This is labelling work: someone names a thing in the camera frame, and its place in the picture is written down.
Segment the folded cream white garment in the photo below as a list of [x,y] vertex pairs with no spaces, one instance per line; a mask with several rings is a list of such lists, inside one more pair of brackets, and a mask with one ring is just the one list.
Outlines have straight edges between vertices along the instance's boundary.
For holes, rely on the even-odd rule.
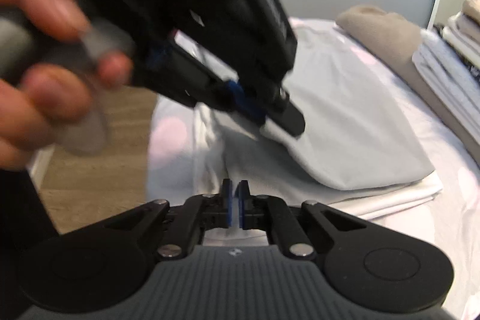
[[442,38],[479,68],[479,24],[475,20],[461,12],[451,16],[442,30]]

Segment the grey long-sleeve shirt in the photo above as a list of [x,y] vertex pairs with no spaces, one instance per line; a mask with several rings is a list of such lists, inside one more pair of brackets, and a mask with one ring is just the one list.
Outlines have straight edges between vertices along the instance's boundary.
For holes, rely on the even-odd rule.
[[305,129],[292,137],[272,120],[256,127],[216,114],[228,172],[253,183],[379,190],[433,173],[412,127],[377,76],[334,29],[297,22],[294,70],[285,79]]

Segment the folded light grey towel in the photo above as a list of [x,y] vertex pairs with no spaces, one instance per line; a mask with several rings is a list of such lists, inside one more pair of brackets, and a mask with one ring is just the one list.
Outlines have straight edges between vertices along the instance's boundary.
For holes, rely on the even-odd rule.
[[438,34],[421,30],[412,62],[422,79],[475,141],[479,141],[479,83]]

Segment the folded white shirt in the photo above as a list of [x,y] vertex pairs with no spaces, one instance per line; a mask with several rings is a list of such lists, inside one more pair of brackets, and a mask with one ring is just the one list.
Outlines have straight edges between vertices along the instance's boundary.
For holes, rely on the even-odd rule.
[[[357,55],[352,48],[352,43],[341,34],[335,25],[324,26],[315,20],[294,19],[293,27],[297,22],[320,30],[334,29]],[[442,190],[442,182],[435,169],[433,173],[415,183],[364,191],[338,191],[319,184],[292,187],[284,184],[262,184],[253,183],[248,179],[236,179],[227,170],[224,158],[224,137],[216,121],[216,114],[241,117],[222,113],[207,106],[199,106],[194,111],[192,125],[194,185],[200,193],[212,192],[223,177],[229,177],[234,181],[247,180],[253,193],[278,196],[289,205],[299,205],[306,200],[315,200],[360,218],[375,219],[429,202]]]

